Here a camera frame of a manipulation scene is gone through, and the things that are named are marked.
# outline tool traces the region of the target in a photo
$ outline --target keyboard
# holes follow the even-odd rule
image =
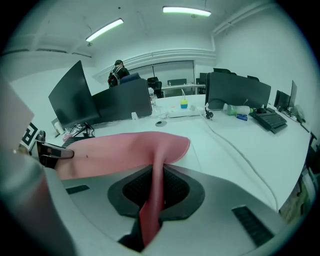
[[[62,145],[62,148],[66,148],[68,147],[70,144],[74,143],[74,142],[77,142],[77,141],[82,141],[82,140],[85,140],[85,139],[89,139],[87,137],[71,137],[71,138],[68,138]]]
[[[274,134],[280,132],[287,127],[287,120],[285,120],[281,115],[277,114],[275,111],[266,113],[257,113],[256,111],[250,114],[254,119],[256,119],[264,128],[272,131]]]

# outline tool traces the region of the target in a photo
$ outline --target person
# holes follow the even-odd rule
[[[129,76],[129,71],[125,68],[122,60],[118,59],[114,63],[114,68],[108,78],[108,84],[110,87],[117,86],[120,84],[120,80],[126,76]]]

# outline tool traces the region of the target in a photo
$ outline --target desk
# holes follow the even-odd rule
[[[186,83],[182,85],[162,86],[161,91],[163,92],[163,97],[166,97],[167,90],[194,88],[194,94],[197,95],[198,94],[197,88],[205,88],[205,87],[206,87],[205,84]]]
[[[187,95],[186,99],[189,105],[205,104],[205,95]],[[157,99],[157,111],[154,110],[150,117],[97,124],[94,126],[95,136],[158,131],[188,137],[190,148],[174,165],[234,182],[275,209],[274,198],[266,185],[231,146],[212,133],[200,116],[166,119],[165,126],[155,126],[160,120],[157,116],[172,106],[179,107],[180,100],[180,96]],[[272,188],[278,208],[287,200],[298,181],[310,138],[299,123],[283,114],[281,116],[287,120],[288,127],[277,134],[266,131],[251,116],[248,121],[243,121],[222,111],[214,111],[213,120],[206,121],[250,160]],[[47,142],[57,146],[63,144],[61,136],[48,138]]]

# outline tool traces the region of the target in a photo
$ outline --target fluorescent ceiling light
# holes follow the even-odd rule
[[[93,39],[97,38],[98,36],[100,36],[101,34],[103,34],[104,32],[120,25],[124,23],[124,21],[122,20],[122,18],[119,18],[111,23],[109,23],[108,25],[105,25],[104,27],[100,28],[97,32],[93,33],[92,35],[90,35],[86,41],[91,42]]]
[[[195,15],[202,15],[207,17],[211,15],[211,12],[207,10],[198,10],[198,9],[185,8],[185,7],[163,7],[163,12],[195,14]]]

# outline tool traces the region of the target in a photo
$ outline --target pink towel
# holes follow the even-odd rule
[[[90,138],[68,146],[74,151],[74,157],[59,160],[55,169],[62,180],[67,180],[152,164],[150,195],[139,213],[142,239],[147,246],[159,231],[158,217],[165,204],[163,164],[181,159],[189,146],[190,140],[186,137],[157,131]]]

